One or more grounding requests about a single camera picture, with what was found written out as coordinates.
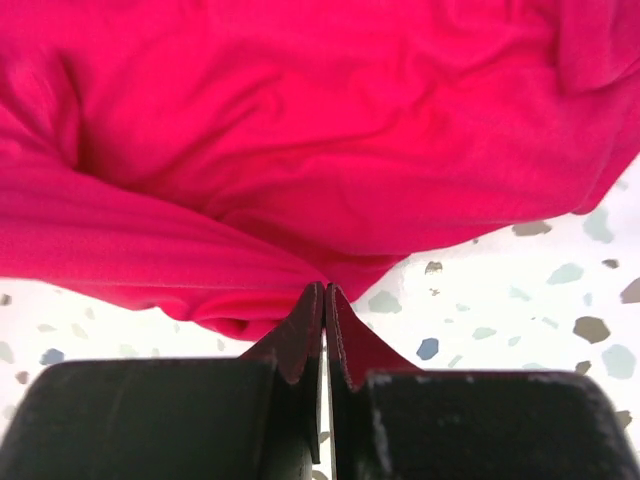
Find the magenta cloth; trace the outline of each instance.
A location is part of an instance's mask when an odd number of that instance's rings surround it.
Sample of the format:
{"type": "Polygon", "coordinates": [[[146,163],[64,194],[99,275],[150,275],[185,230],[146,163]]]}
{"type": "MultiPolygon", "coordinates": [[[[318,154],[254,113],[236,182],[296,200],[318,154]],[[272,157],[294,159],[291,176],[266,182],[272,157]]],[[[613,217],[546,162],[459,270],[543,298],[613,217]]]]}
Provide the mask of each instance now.
{"type": "Polygon", "coordinates": [[[3,0],[0,275],[258,339],[304,285],[592,210],[637,0],[3,0]]]}

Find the speckled white surface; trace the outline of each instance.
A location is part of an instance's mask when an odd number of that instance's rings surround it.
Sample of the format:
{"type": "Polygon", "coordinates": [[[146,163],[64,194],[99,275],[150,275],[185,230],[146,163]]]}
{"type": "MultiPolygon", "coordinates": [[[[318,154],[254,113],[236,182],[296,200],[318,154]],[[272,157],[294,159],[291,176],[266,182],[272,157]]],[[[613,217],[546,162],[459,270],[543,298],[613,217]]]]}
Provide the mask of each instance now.
{"type": "MultiPolygon", "coordinates": [[[[640,451],[640,161],[589,216],[421,253],[354,304],[423,368],[577,370],[607,392],[640,451]]],[[[0,436],[28,385],[70,359],[236,356],[249,344],[158,310],[0,279],[0,436]]],[[[327,409],[323,430],[328,430],[327,409]]],[[[330,478],[328,434],[314,478],[330,478]]]]}

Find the terrazzo floor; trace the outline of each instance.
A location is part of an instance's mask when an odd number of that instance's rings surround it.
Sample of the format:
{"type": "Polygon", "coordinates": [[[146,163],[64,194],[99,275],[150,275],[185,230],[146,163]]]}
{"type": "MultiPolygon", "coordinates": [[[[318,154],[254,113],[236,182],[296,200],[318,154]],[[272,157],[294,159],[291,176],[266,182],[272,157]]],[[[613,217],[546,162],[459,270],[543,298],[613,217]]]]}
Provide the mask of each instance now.
{"type": "MultiPolygon", "coordinates": [[[[413,255],[354,308],[422,368],[591,376],[640,454],[640,160],[590,215],[517,225],[413,255]]],[[[236,356],[249,346],[159,310],[129,312],[55,286],[0,279],[0,437],[48,365],[236,356]]],[[[317,480],[331,478],[328,425],[325,402],[317,480]]]]}

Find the brown stone chip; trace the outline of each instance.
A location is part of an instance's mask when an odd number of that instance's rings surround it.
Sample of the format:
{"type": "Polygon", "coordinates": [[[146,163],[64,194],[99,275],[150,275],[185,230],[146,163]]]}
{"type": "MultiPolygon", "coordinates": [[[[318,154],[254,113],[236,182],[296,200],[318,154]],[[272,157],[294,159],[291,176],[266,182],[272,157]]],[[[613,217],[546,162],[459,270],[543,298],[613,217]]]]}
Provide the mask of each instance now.
{"type": "Polygon", "coordinates": [[[640,303],[640,278],[636,278],[620,293],[620,300],[622,303],[640,303]]]}
{"type": "Polygon", "coordinates": [[[619,412],[616,412],[616,417],[618,417],[618,422],[620,423],[620,426],[622,428],[627,428],[627,426],[633,420],[633,417],[631,416],[629,410],[621,410],[619,412]]]}
{"type": "Polygon", "coordinates": [[[511,227],[516,237],[532,237],[534,235],[544,235],[551,231],[551,225],[546,222],[521,223],[511,227]]]}
{"type": "Polygon", "coordinates": [[[18,372],[16,373],[16,380],[20,385],[26,385],[29,382],[29,372],[18,372]]]}
{"type": "Polygon", "coordinates": [[[589,360],[585,360],[584,362],[580,362],[576,365],[576,373],[586,375],[590,368],[591,362],[589,360]]]}
{"type": "Polygon", "coordinates": [[[614,268],[614,269],[620,266],[620,262],[617,261],[615,258],[607,258],[606,260],[602,261],[602,264],[605,267],[614,268]]]}
{"type": "Polygon", "coordinates": [[[573,333],[589,343],[602,342],[611,335],[604,321],[597,317],[578,318],[573,327],[573,333]]]}
{"type": "Polygon", "coordinates": [[[424,273],[440,273],[442,272],[442,263],[440,262],[429,262],[427,267],[424,269],[424,273]]]}

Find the pink fabric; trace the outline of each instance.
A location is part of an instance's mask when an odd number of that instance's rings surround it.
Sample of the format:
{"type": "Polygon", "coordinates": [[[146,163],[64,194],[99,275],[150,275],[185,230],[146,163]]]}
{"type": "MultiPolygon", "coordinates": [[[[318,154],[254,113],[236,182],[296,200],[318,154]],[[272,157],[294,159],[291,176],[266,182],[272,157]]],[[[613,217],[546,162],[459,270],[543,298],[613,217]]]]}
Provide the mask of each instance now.
{"type": "Polygon", "coordinates": [[[639,5],[3,0],[0,275],[257,339],[588,212],[640,151],[639,5]]]}

